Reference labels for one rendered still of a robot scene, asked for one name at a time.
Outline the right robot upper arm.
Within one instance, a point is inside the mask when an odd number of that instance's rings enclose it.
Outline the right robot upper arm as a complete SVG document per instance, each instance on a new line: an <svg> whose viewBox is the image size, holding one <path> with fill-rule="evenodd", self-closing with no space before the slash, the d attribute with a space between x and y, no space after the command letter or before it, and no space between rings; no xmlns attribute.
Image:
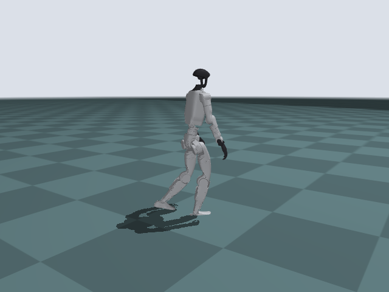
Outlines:
<svg viewBox="0 0 389 292"><path fill-rule="evenodd" d="M203 104L204 112L205 112L205 122L207 124L212 124L212 104L211 104L211 95L206 92L199 93L199 99Z"/></svg>

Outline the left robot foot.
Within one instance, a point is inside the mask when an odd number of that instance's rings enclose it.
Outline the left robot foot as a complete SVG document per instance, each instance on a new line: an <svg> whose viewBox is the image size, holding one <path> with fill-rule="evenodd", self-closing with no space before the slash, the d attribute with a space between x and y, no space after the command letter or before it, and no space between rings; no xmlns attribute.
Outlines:
<svg viewBox="0 0 389 292"><path fill-rule="evenodd" d="M166 201L165 201L166 202ZM159 208L164 208L164 209L169 209L169 210L175 210L175 207L169 205L168 203L163 203L159 200L157 200L155 203L154 203L154 207L159 207Z"/></svg>

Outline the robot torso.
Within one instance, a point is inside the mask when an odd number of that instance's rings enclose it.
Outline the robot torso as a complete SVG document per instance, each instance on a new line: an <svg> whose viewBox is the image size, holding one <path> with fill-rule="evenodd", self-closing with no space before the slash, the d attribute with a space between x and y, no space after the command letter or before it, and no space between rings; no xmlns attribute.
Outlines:
<svg viewBox="0 0 389 292"><path fill-rule="evenodd" d="M187 148L190 148L191 141L197 140L199 142L199 128L195 127L195 125L201 126L205 116L203 104L199 99L199 93L204 92L204 89L203 91L202 89L197 91L191 90L187 94L185 106L185 123L191 125L190 128L188 128L187 133L184 134L184 145Z"/></svg>

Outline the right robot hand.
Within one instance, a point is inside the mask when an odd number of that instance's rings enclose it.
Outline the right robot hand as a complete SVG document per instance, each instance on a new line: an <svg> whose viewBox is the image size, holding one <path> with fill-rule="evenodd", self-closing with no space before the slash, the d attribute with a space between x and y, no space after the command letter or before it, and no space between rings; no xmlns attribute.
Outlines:
<svg viewBox="0 0 389 292"><path fill-rule="evenodd" d="M221 148L222 148L222 150L224 152L224 159L226 159L226 157L227 157L227 148L224 145L224 141L221 141L220 139L218 139L217 143L218 143L219 146L221 146ZM224 160L224 159L222 159L222 160Z"/></svg>

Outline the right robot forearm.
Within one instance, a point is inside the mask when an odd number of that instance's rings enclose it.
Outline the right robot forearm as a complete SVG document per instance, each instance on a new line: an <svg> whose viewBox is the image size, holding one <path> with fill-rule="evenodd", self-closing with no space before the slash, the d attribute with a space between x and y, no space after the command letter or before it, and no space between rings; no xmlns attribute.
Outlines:
<svg viewBox="0 0 389 292"><path fill-rule="evenodd" d="M210 125L210 129L211 129L211 131L213 133L214 138L216 139L216 143L217 143L218 139L223 141L223 138L221 137L220 131L218 129L218 124L216 123L215 116L212 116L212 122L213 122L213 124Z"/></svg>

